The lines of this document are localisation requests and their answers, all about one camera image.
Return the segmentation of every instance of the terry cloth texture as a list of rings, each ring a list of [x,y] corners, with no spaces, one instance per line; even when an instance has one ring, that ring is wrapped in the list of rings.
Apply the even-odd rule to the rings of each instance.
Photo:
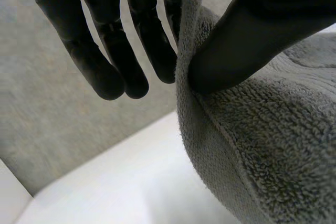
[[[335,36],[315,35],[240,85],[199,95],[187,70],[218,19],[202,0],[183,1],[177,112],[195,169],[242,223],[336,223]]]

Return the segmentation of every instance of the gray towel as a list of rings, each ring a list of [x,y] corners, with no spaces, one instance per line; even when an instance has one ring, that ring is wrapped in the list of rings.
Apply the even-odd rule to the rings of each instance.
[[[177,112],[191,162],[242,223],[335,224],[335,43],[321,56],[310,38],[240,85],[201,96],[187,69],[218,19],[202,0],[183,1]]]

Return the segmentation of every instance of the floor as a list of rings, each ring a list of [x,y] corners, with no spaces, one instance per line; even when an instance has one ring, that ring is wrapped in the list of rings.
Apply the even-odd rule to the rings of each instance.
[[[230,1],[204,0],[204,5],[222,14]],[[162,0],[157,8],[174,43]],[[0,0],[0,157],[32,195],[175,108],[175,86],[154,74],[126,0],[121,13],[150,91],[141,100],[124,95],[108,102],[78,72],[34,0]]]

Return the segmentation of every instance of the black rubber glove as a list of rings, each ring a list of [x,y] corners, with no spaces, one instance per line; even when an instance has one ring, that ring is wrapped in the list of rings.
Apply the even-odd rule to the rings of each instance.
[[[233,0],[191,61],[191,88],[207,94],[233,87],[335,22],[336,0]]]
[[[157,17],[156,0],[128,1],[135,28],[157,76],[165,83],[173,83],[176,54]],[[36,0],[76,66],[99,96],[106,100],[114,100],[124,92],[134,99],[145,96],[149,85],[123,31],[120,0],[85,2],[113,65],[93,41],[80,0]],[[165,0],[165,5],[177,38],[181,0]]]

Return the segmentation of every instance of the hand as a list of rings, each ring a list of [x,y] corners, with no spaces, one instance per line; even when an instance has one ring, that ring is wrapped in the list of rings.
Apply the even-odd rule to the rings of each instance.
[[[191,61],[190,86],[208,94],[238,85],[335,22],[335,0],[233,0]]]
[[[178,40],[182,0],[164,0],[166,14]],[[120,0],[85,0],[111,65],[88,29],[80,0],[36,0],[56,29],[78,69],[96,93],[114,100],[124,92],[134,99],[145,96],[148,81],[123,31]],[[147,56],[165,83],[174,82],[176,54],[157,17],[156,0],[128,0],[133,23]]]

